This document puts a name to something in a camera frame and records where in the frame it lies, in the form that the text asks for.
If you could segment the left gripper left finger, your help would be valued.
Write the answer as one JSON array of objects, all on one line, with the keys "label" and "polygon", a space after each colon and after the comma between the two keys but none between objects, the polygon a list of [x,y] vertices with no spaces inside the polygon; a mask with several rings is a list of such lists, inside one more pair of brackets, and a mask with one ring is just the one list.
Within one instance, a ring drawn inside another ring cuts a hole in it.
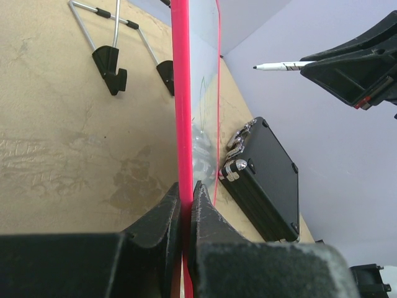
[{"label": "left gripper left finger", "polygon": [[179,297],[180,285],[176,184],[120,232],[1,237],[2,297]]}]

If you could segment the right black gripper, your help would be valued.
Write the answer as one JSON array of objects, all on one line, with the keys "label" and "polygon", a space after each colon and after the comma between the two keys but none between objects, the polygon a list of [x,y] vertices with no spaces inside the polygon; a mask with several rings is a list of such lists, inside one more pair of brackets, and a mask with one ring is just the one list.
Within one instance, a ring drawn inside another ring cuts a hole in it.
[{"label": "right black gripper", "polygon": [[301,75],[355,109],[383,102],[396,106],[396,47],[380,46],[396,35],[396,11],[352,40],[300,59],[314,61]]}]

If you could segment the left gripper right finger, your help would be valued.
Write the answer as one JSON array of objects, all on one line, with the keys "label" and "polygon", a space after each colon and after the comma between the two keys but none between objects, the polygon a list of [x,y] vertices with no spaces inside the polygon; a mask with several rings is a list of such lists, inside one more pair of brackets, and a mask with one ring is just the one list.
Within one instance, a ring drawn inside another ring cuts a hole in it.
[{"label": "left gripper right finger", "polygon": [[194,297],[358,297],[341,254],[315,243],[254,243],[214,208],[197,182],[188,269]]}]

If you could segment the white whiteboard marker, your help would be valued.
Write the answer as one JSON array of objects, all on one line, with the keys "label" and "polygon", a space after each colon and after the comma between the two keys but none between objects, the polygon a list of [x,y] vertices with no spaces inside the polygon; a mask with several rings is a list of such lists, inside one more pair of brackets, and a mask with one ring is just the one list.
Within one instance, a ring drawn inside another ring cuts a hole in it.
[{"label": "white whiteboard marker", "polygon": [[261,71],[300,71],[306,65],[314,63],[314,61],[288,61],[276,63],[264,63],[253,66],[255,70]]}]

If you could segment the pink framed whiteboard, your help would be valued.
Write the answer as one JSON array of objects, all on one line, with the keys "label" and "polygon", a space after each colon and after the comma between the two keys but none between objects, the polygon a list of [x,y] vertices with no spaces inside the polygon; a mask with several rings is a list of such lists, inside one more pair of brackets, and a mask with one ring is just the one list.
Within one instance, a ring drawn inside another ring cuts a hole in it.
[{"label": "pink framed whiteboard", "polygon": [[172,1],[179,195],[182,204],[184,295],[193,297],[188,269],[194,187],[216,201],[220,159],[221,14],[218,1]]}]

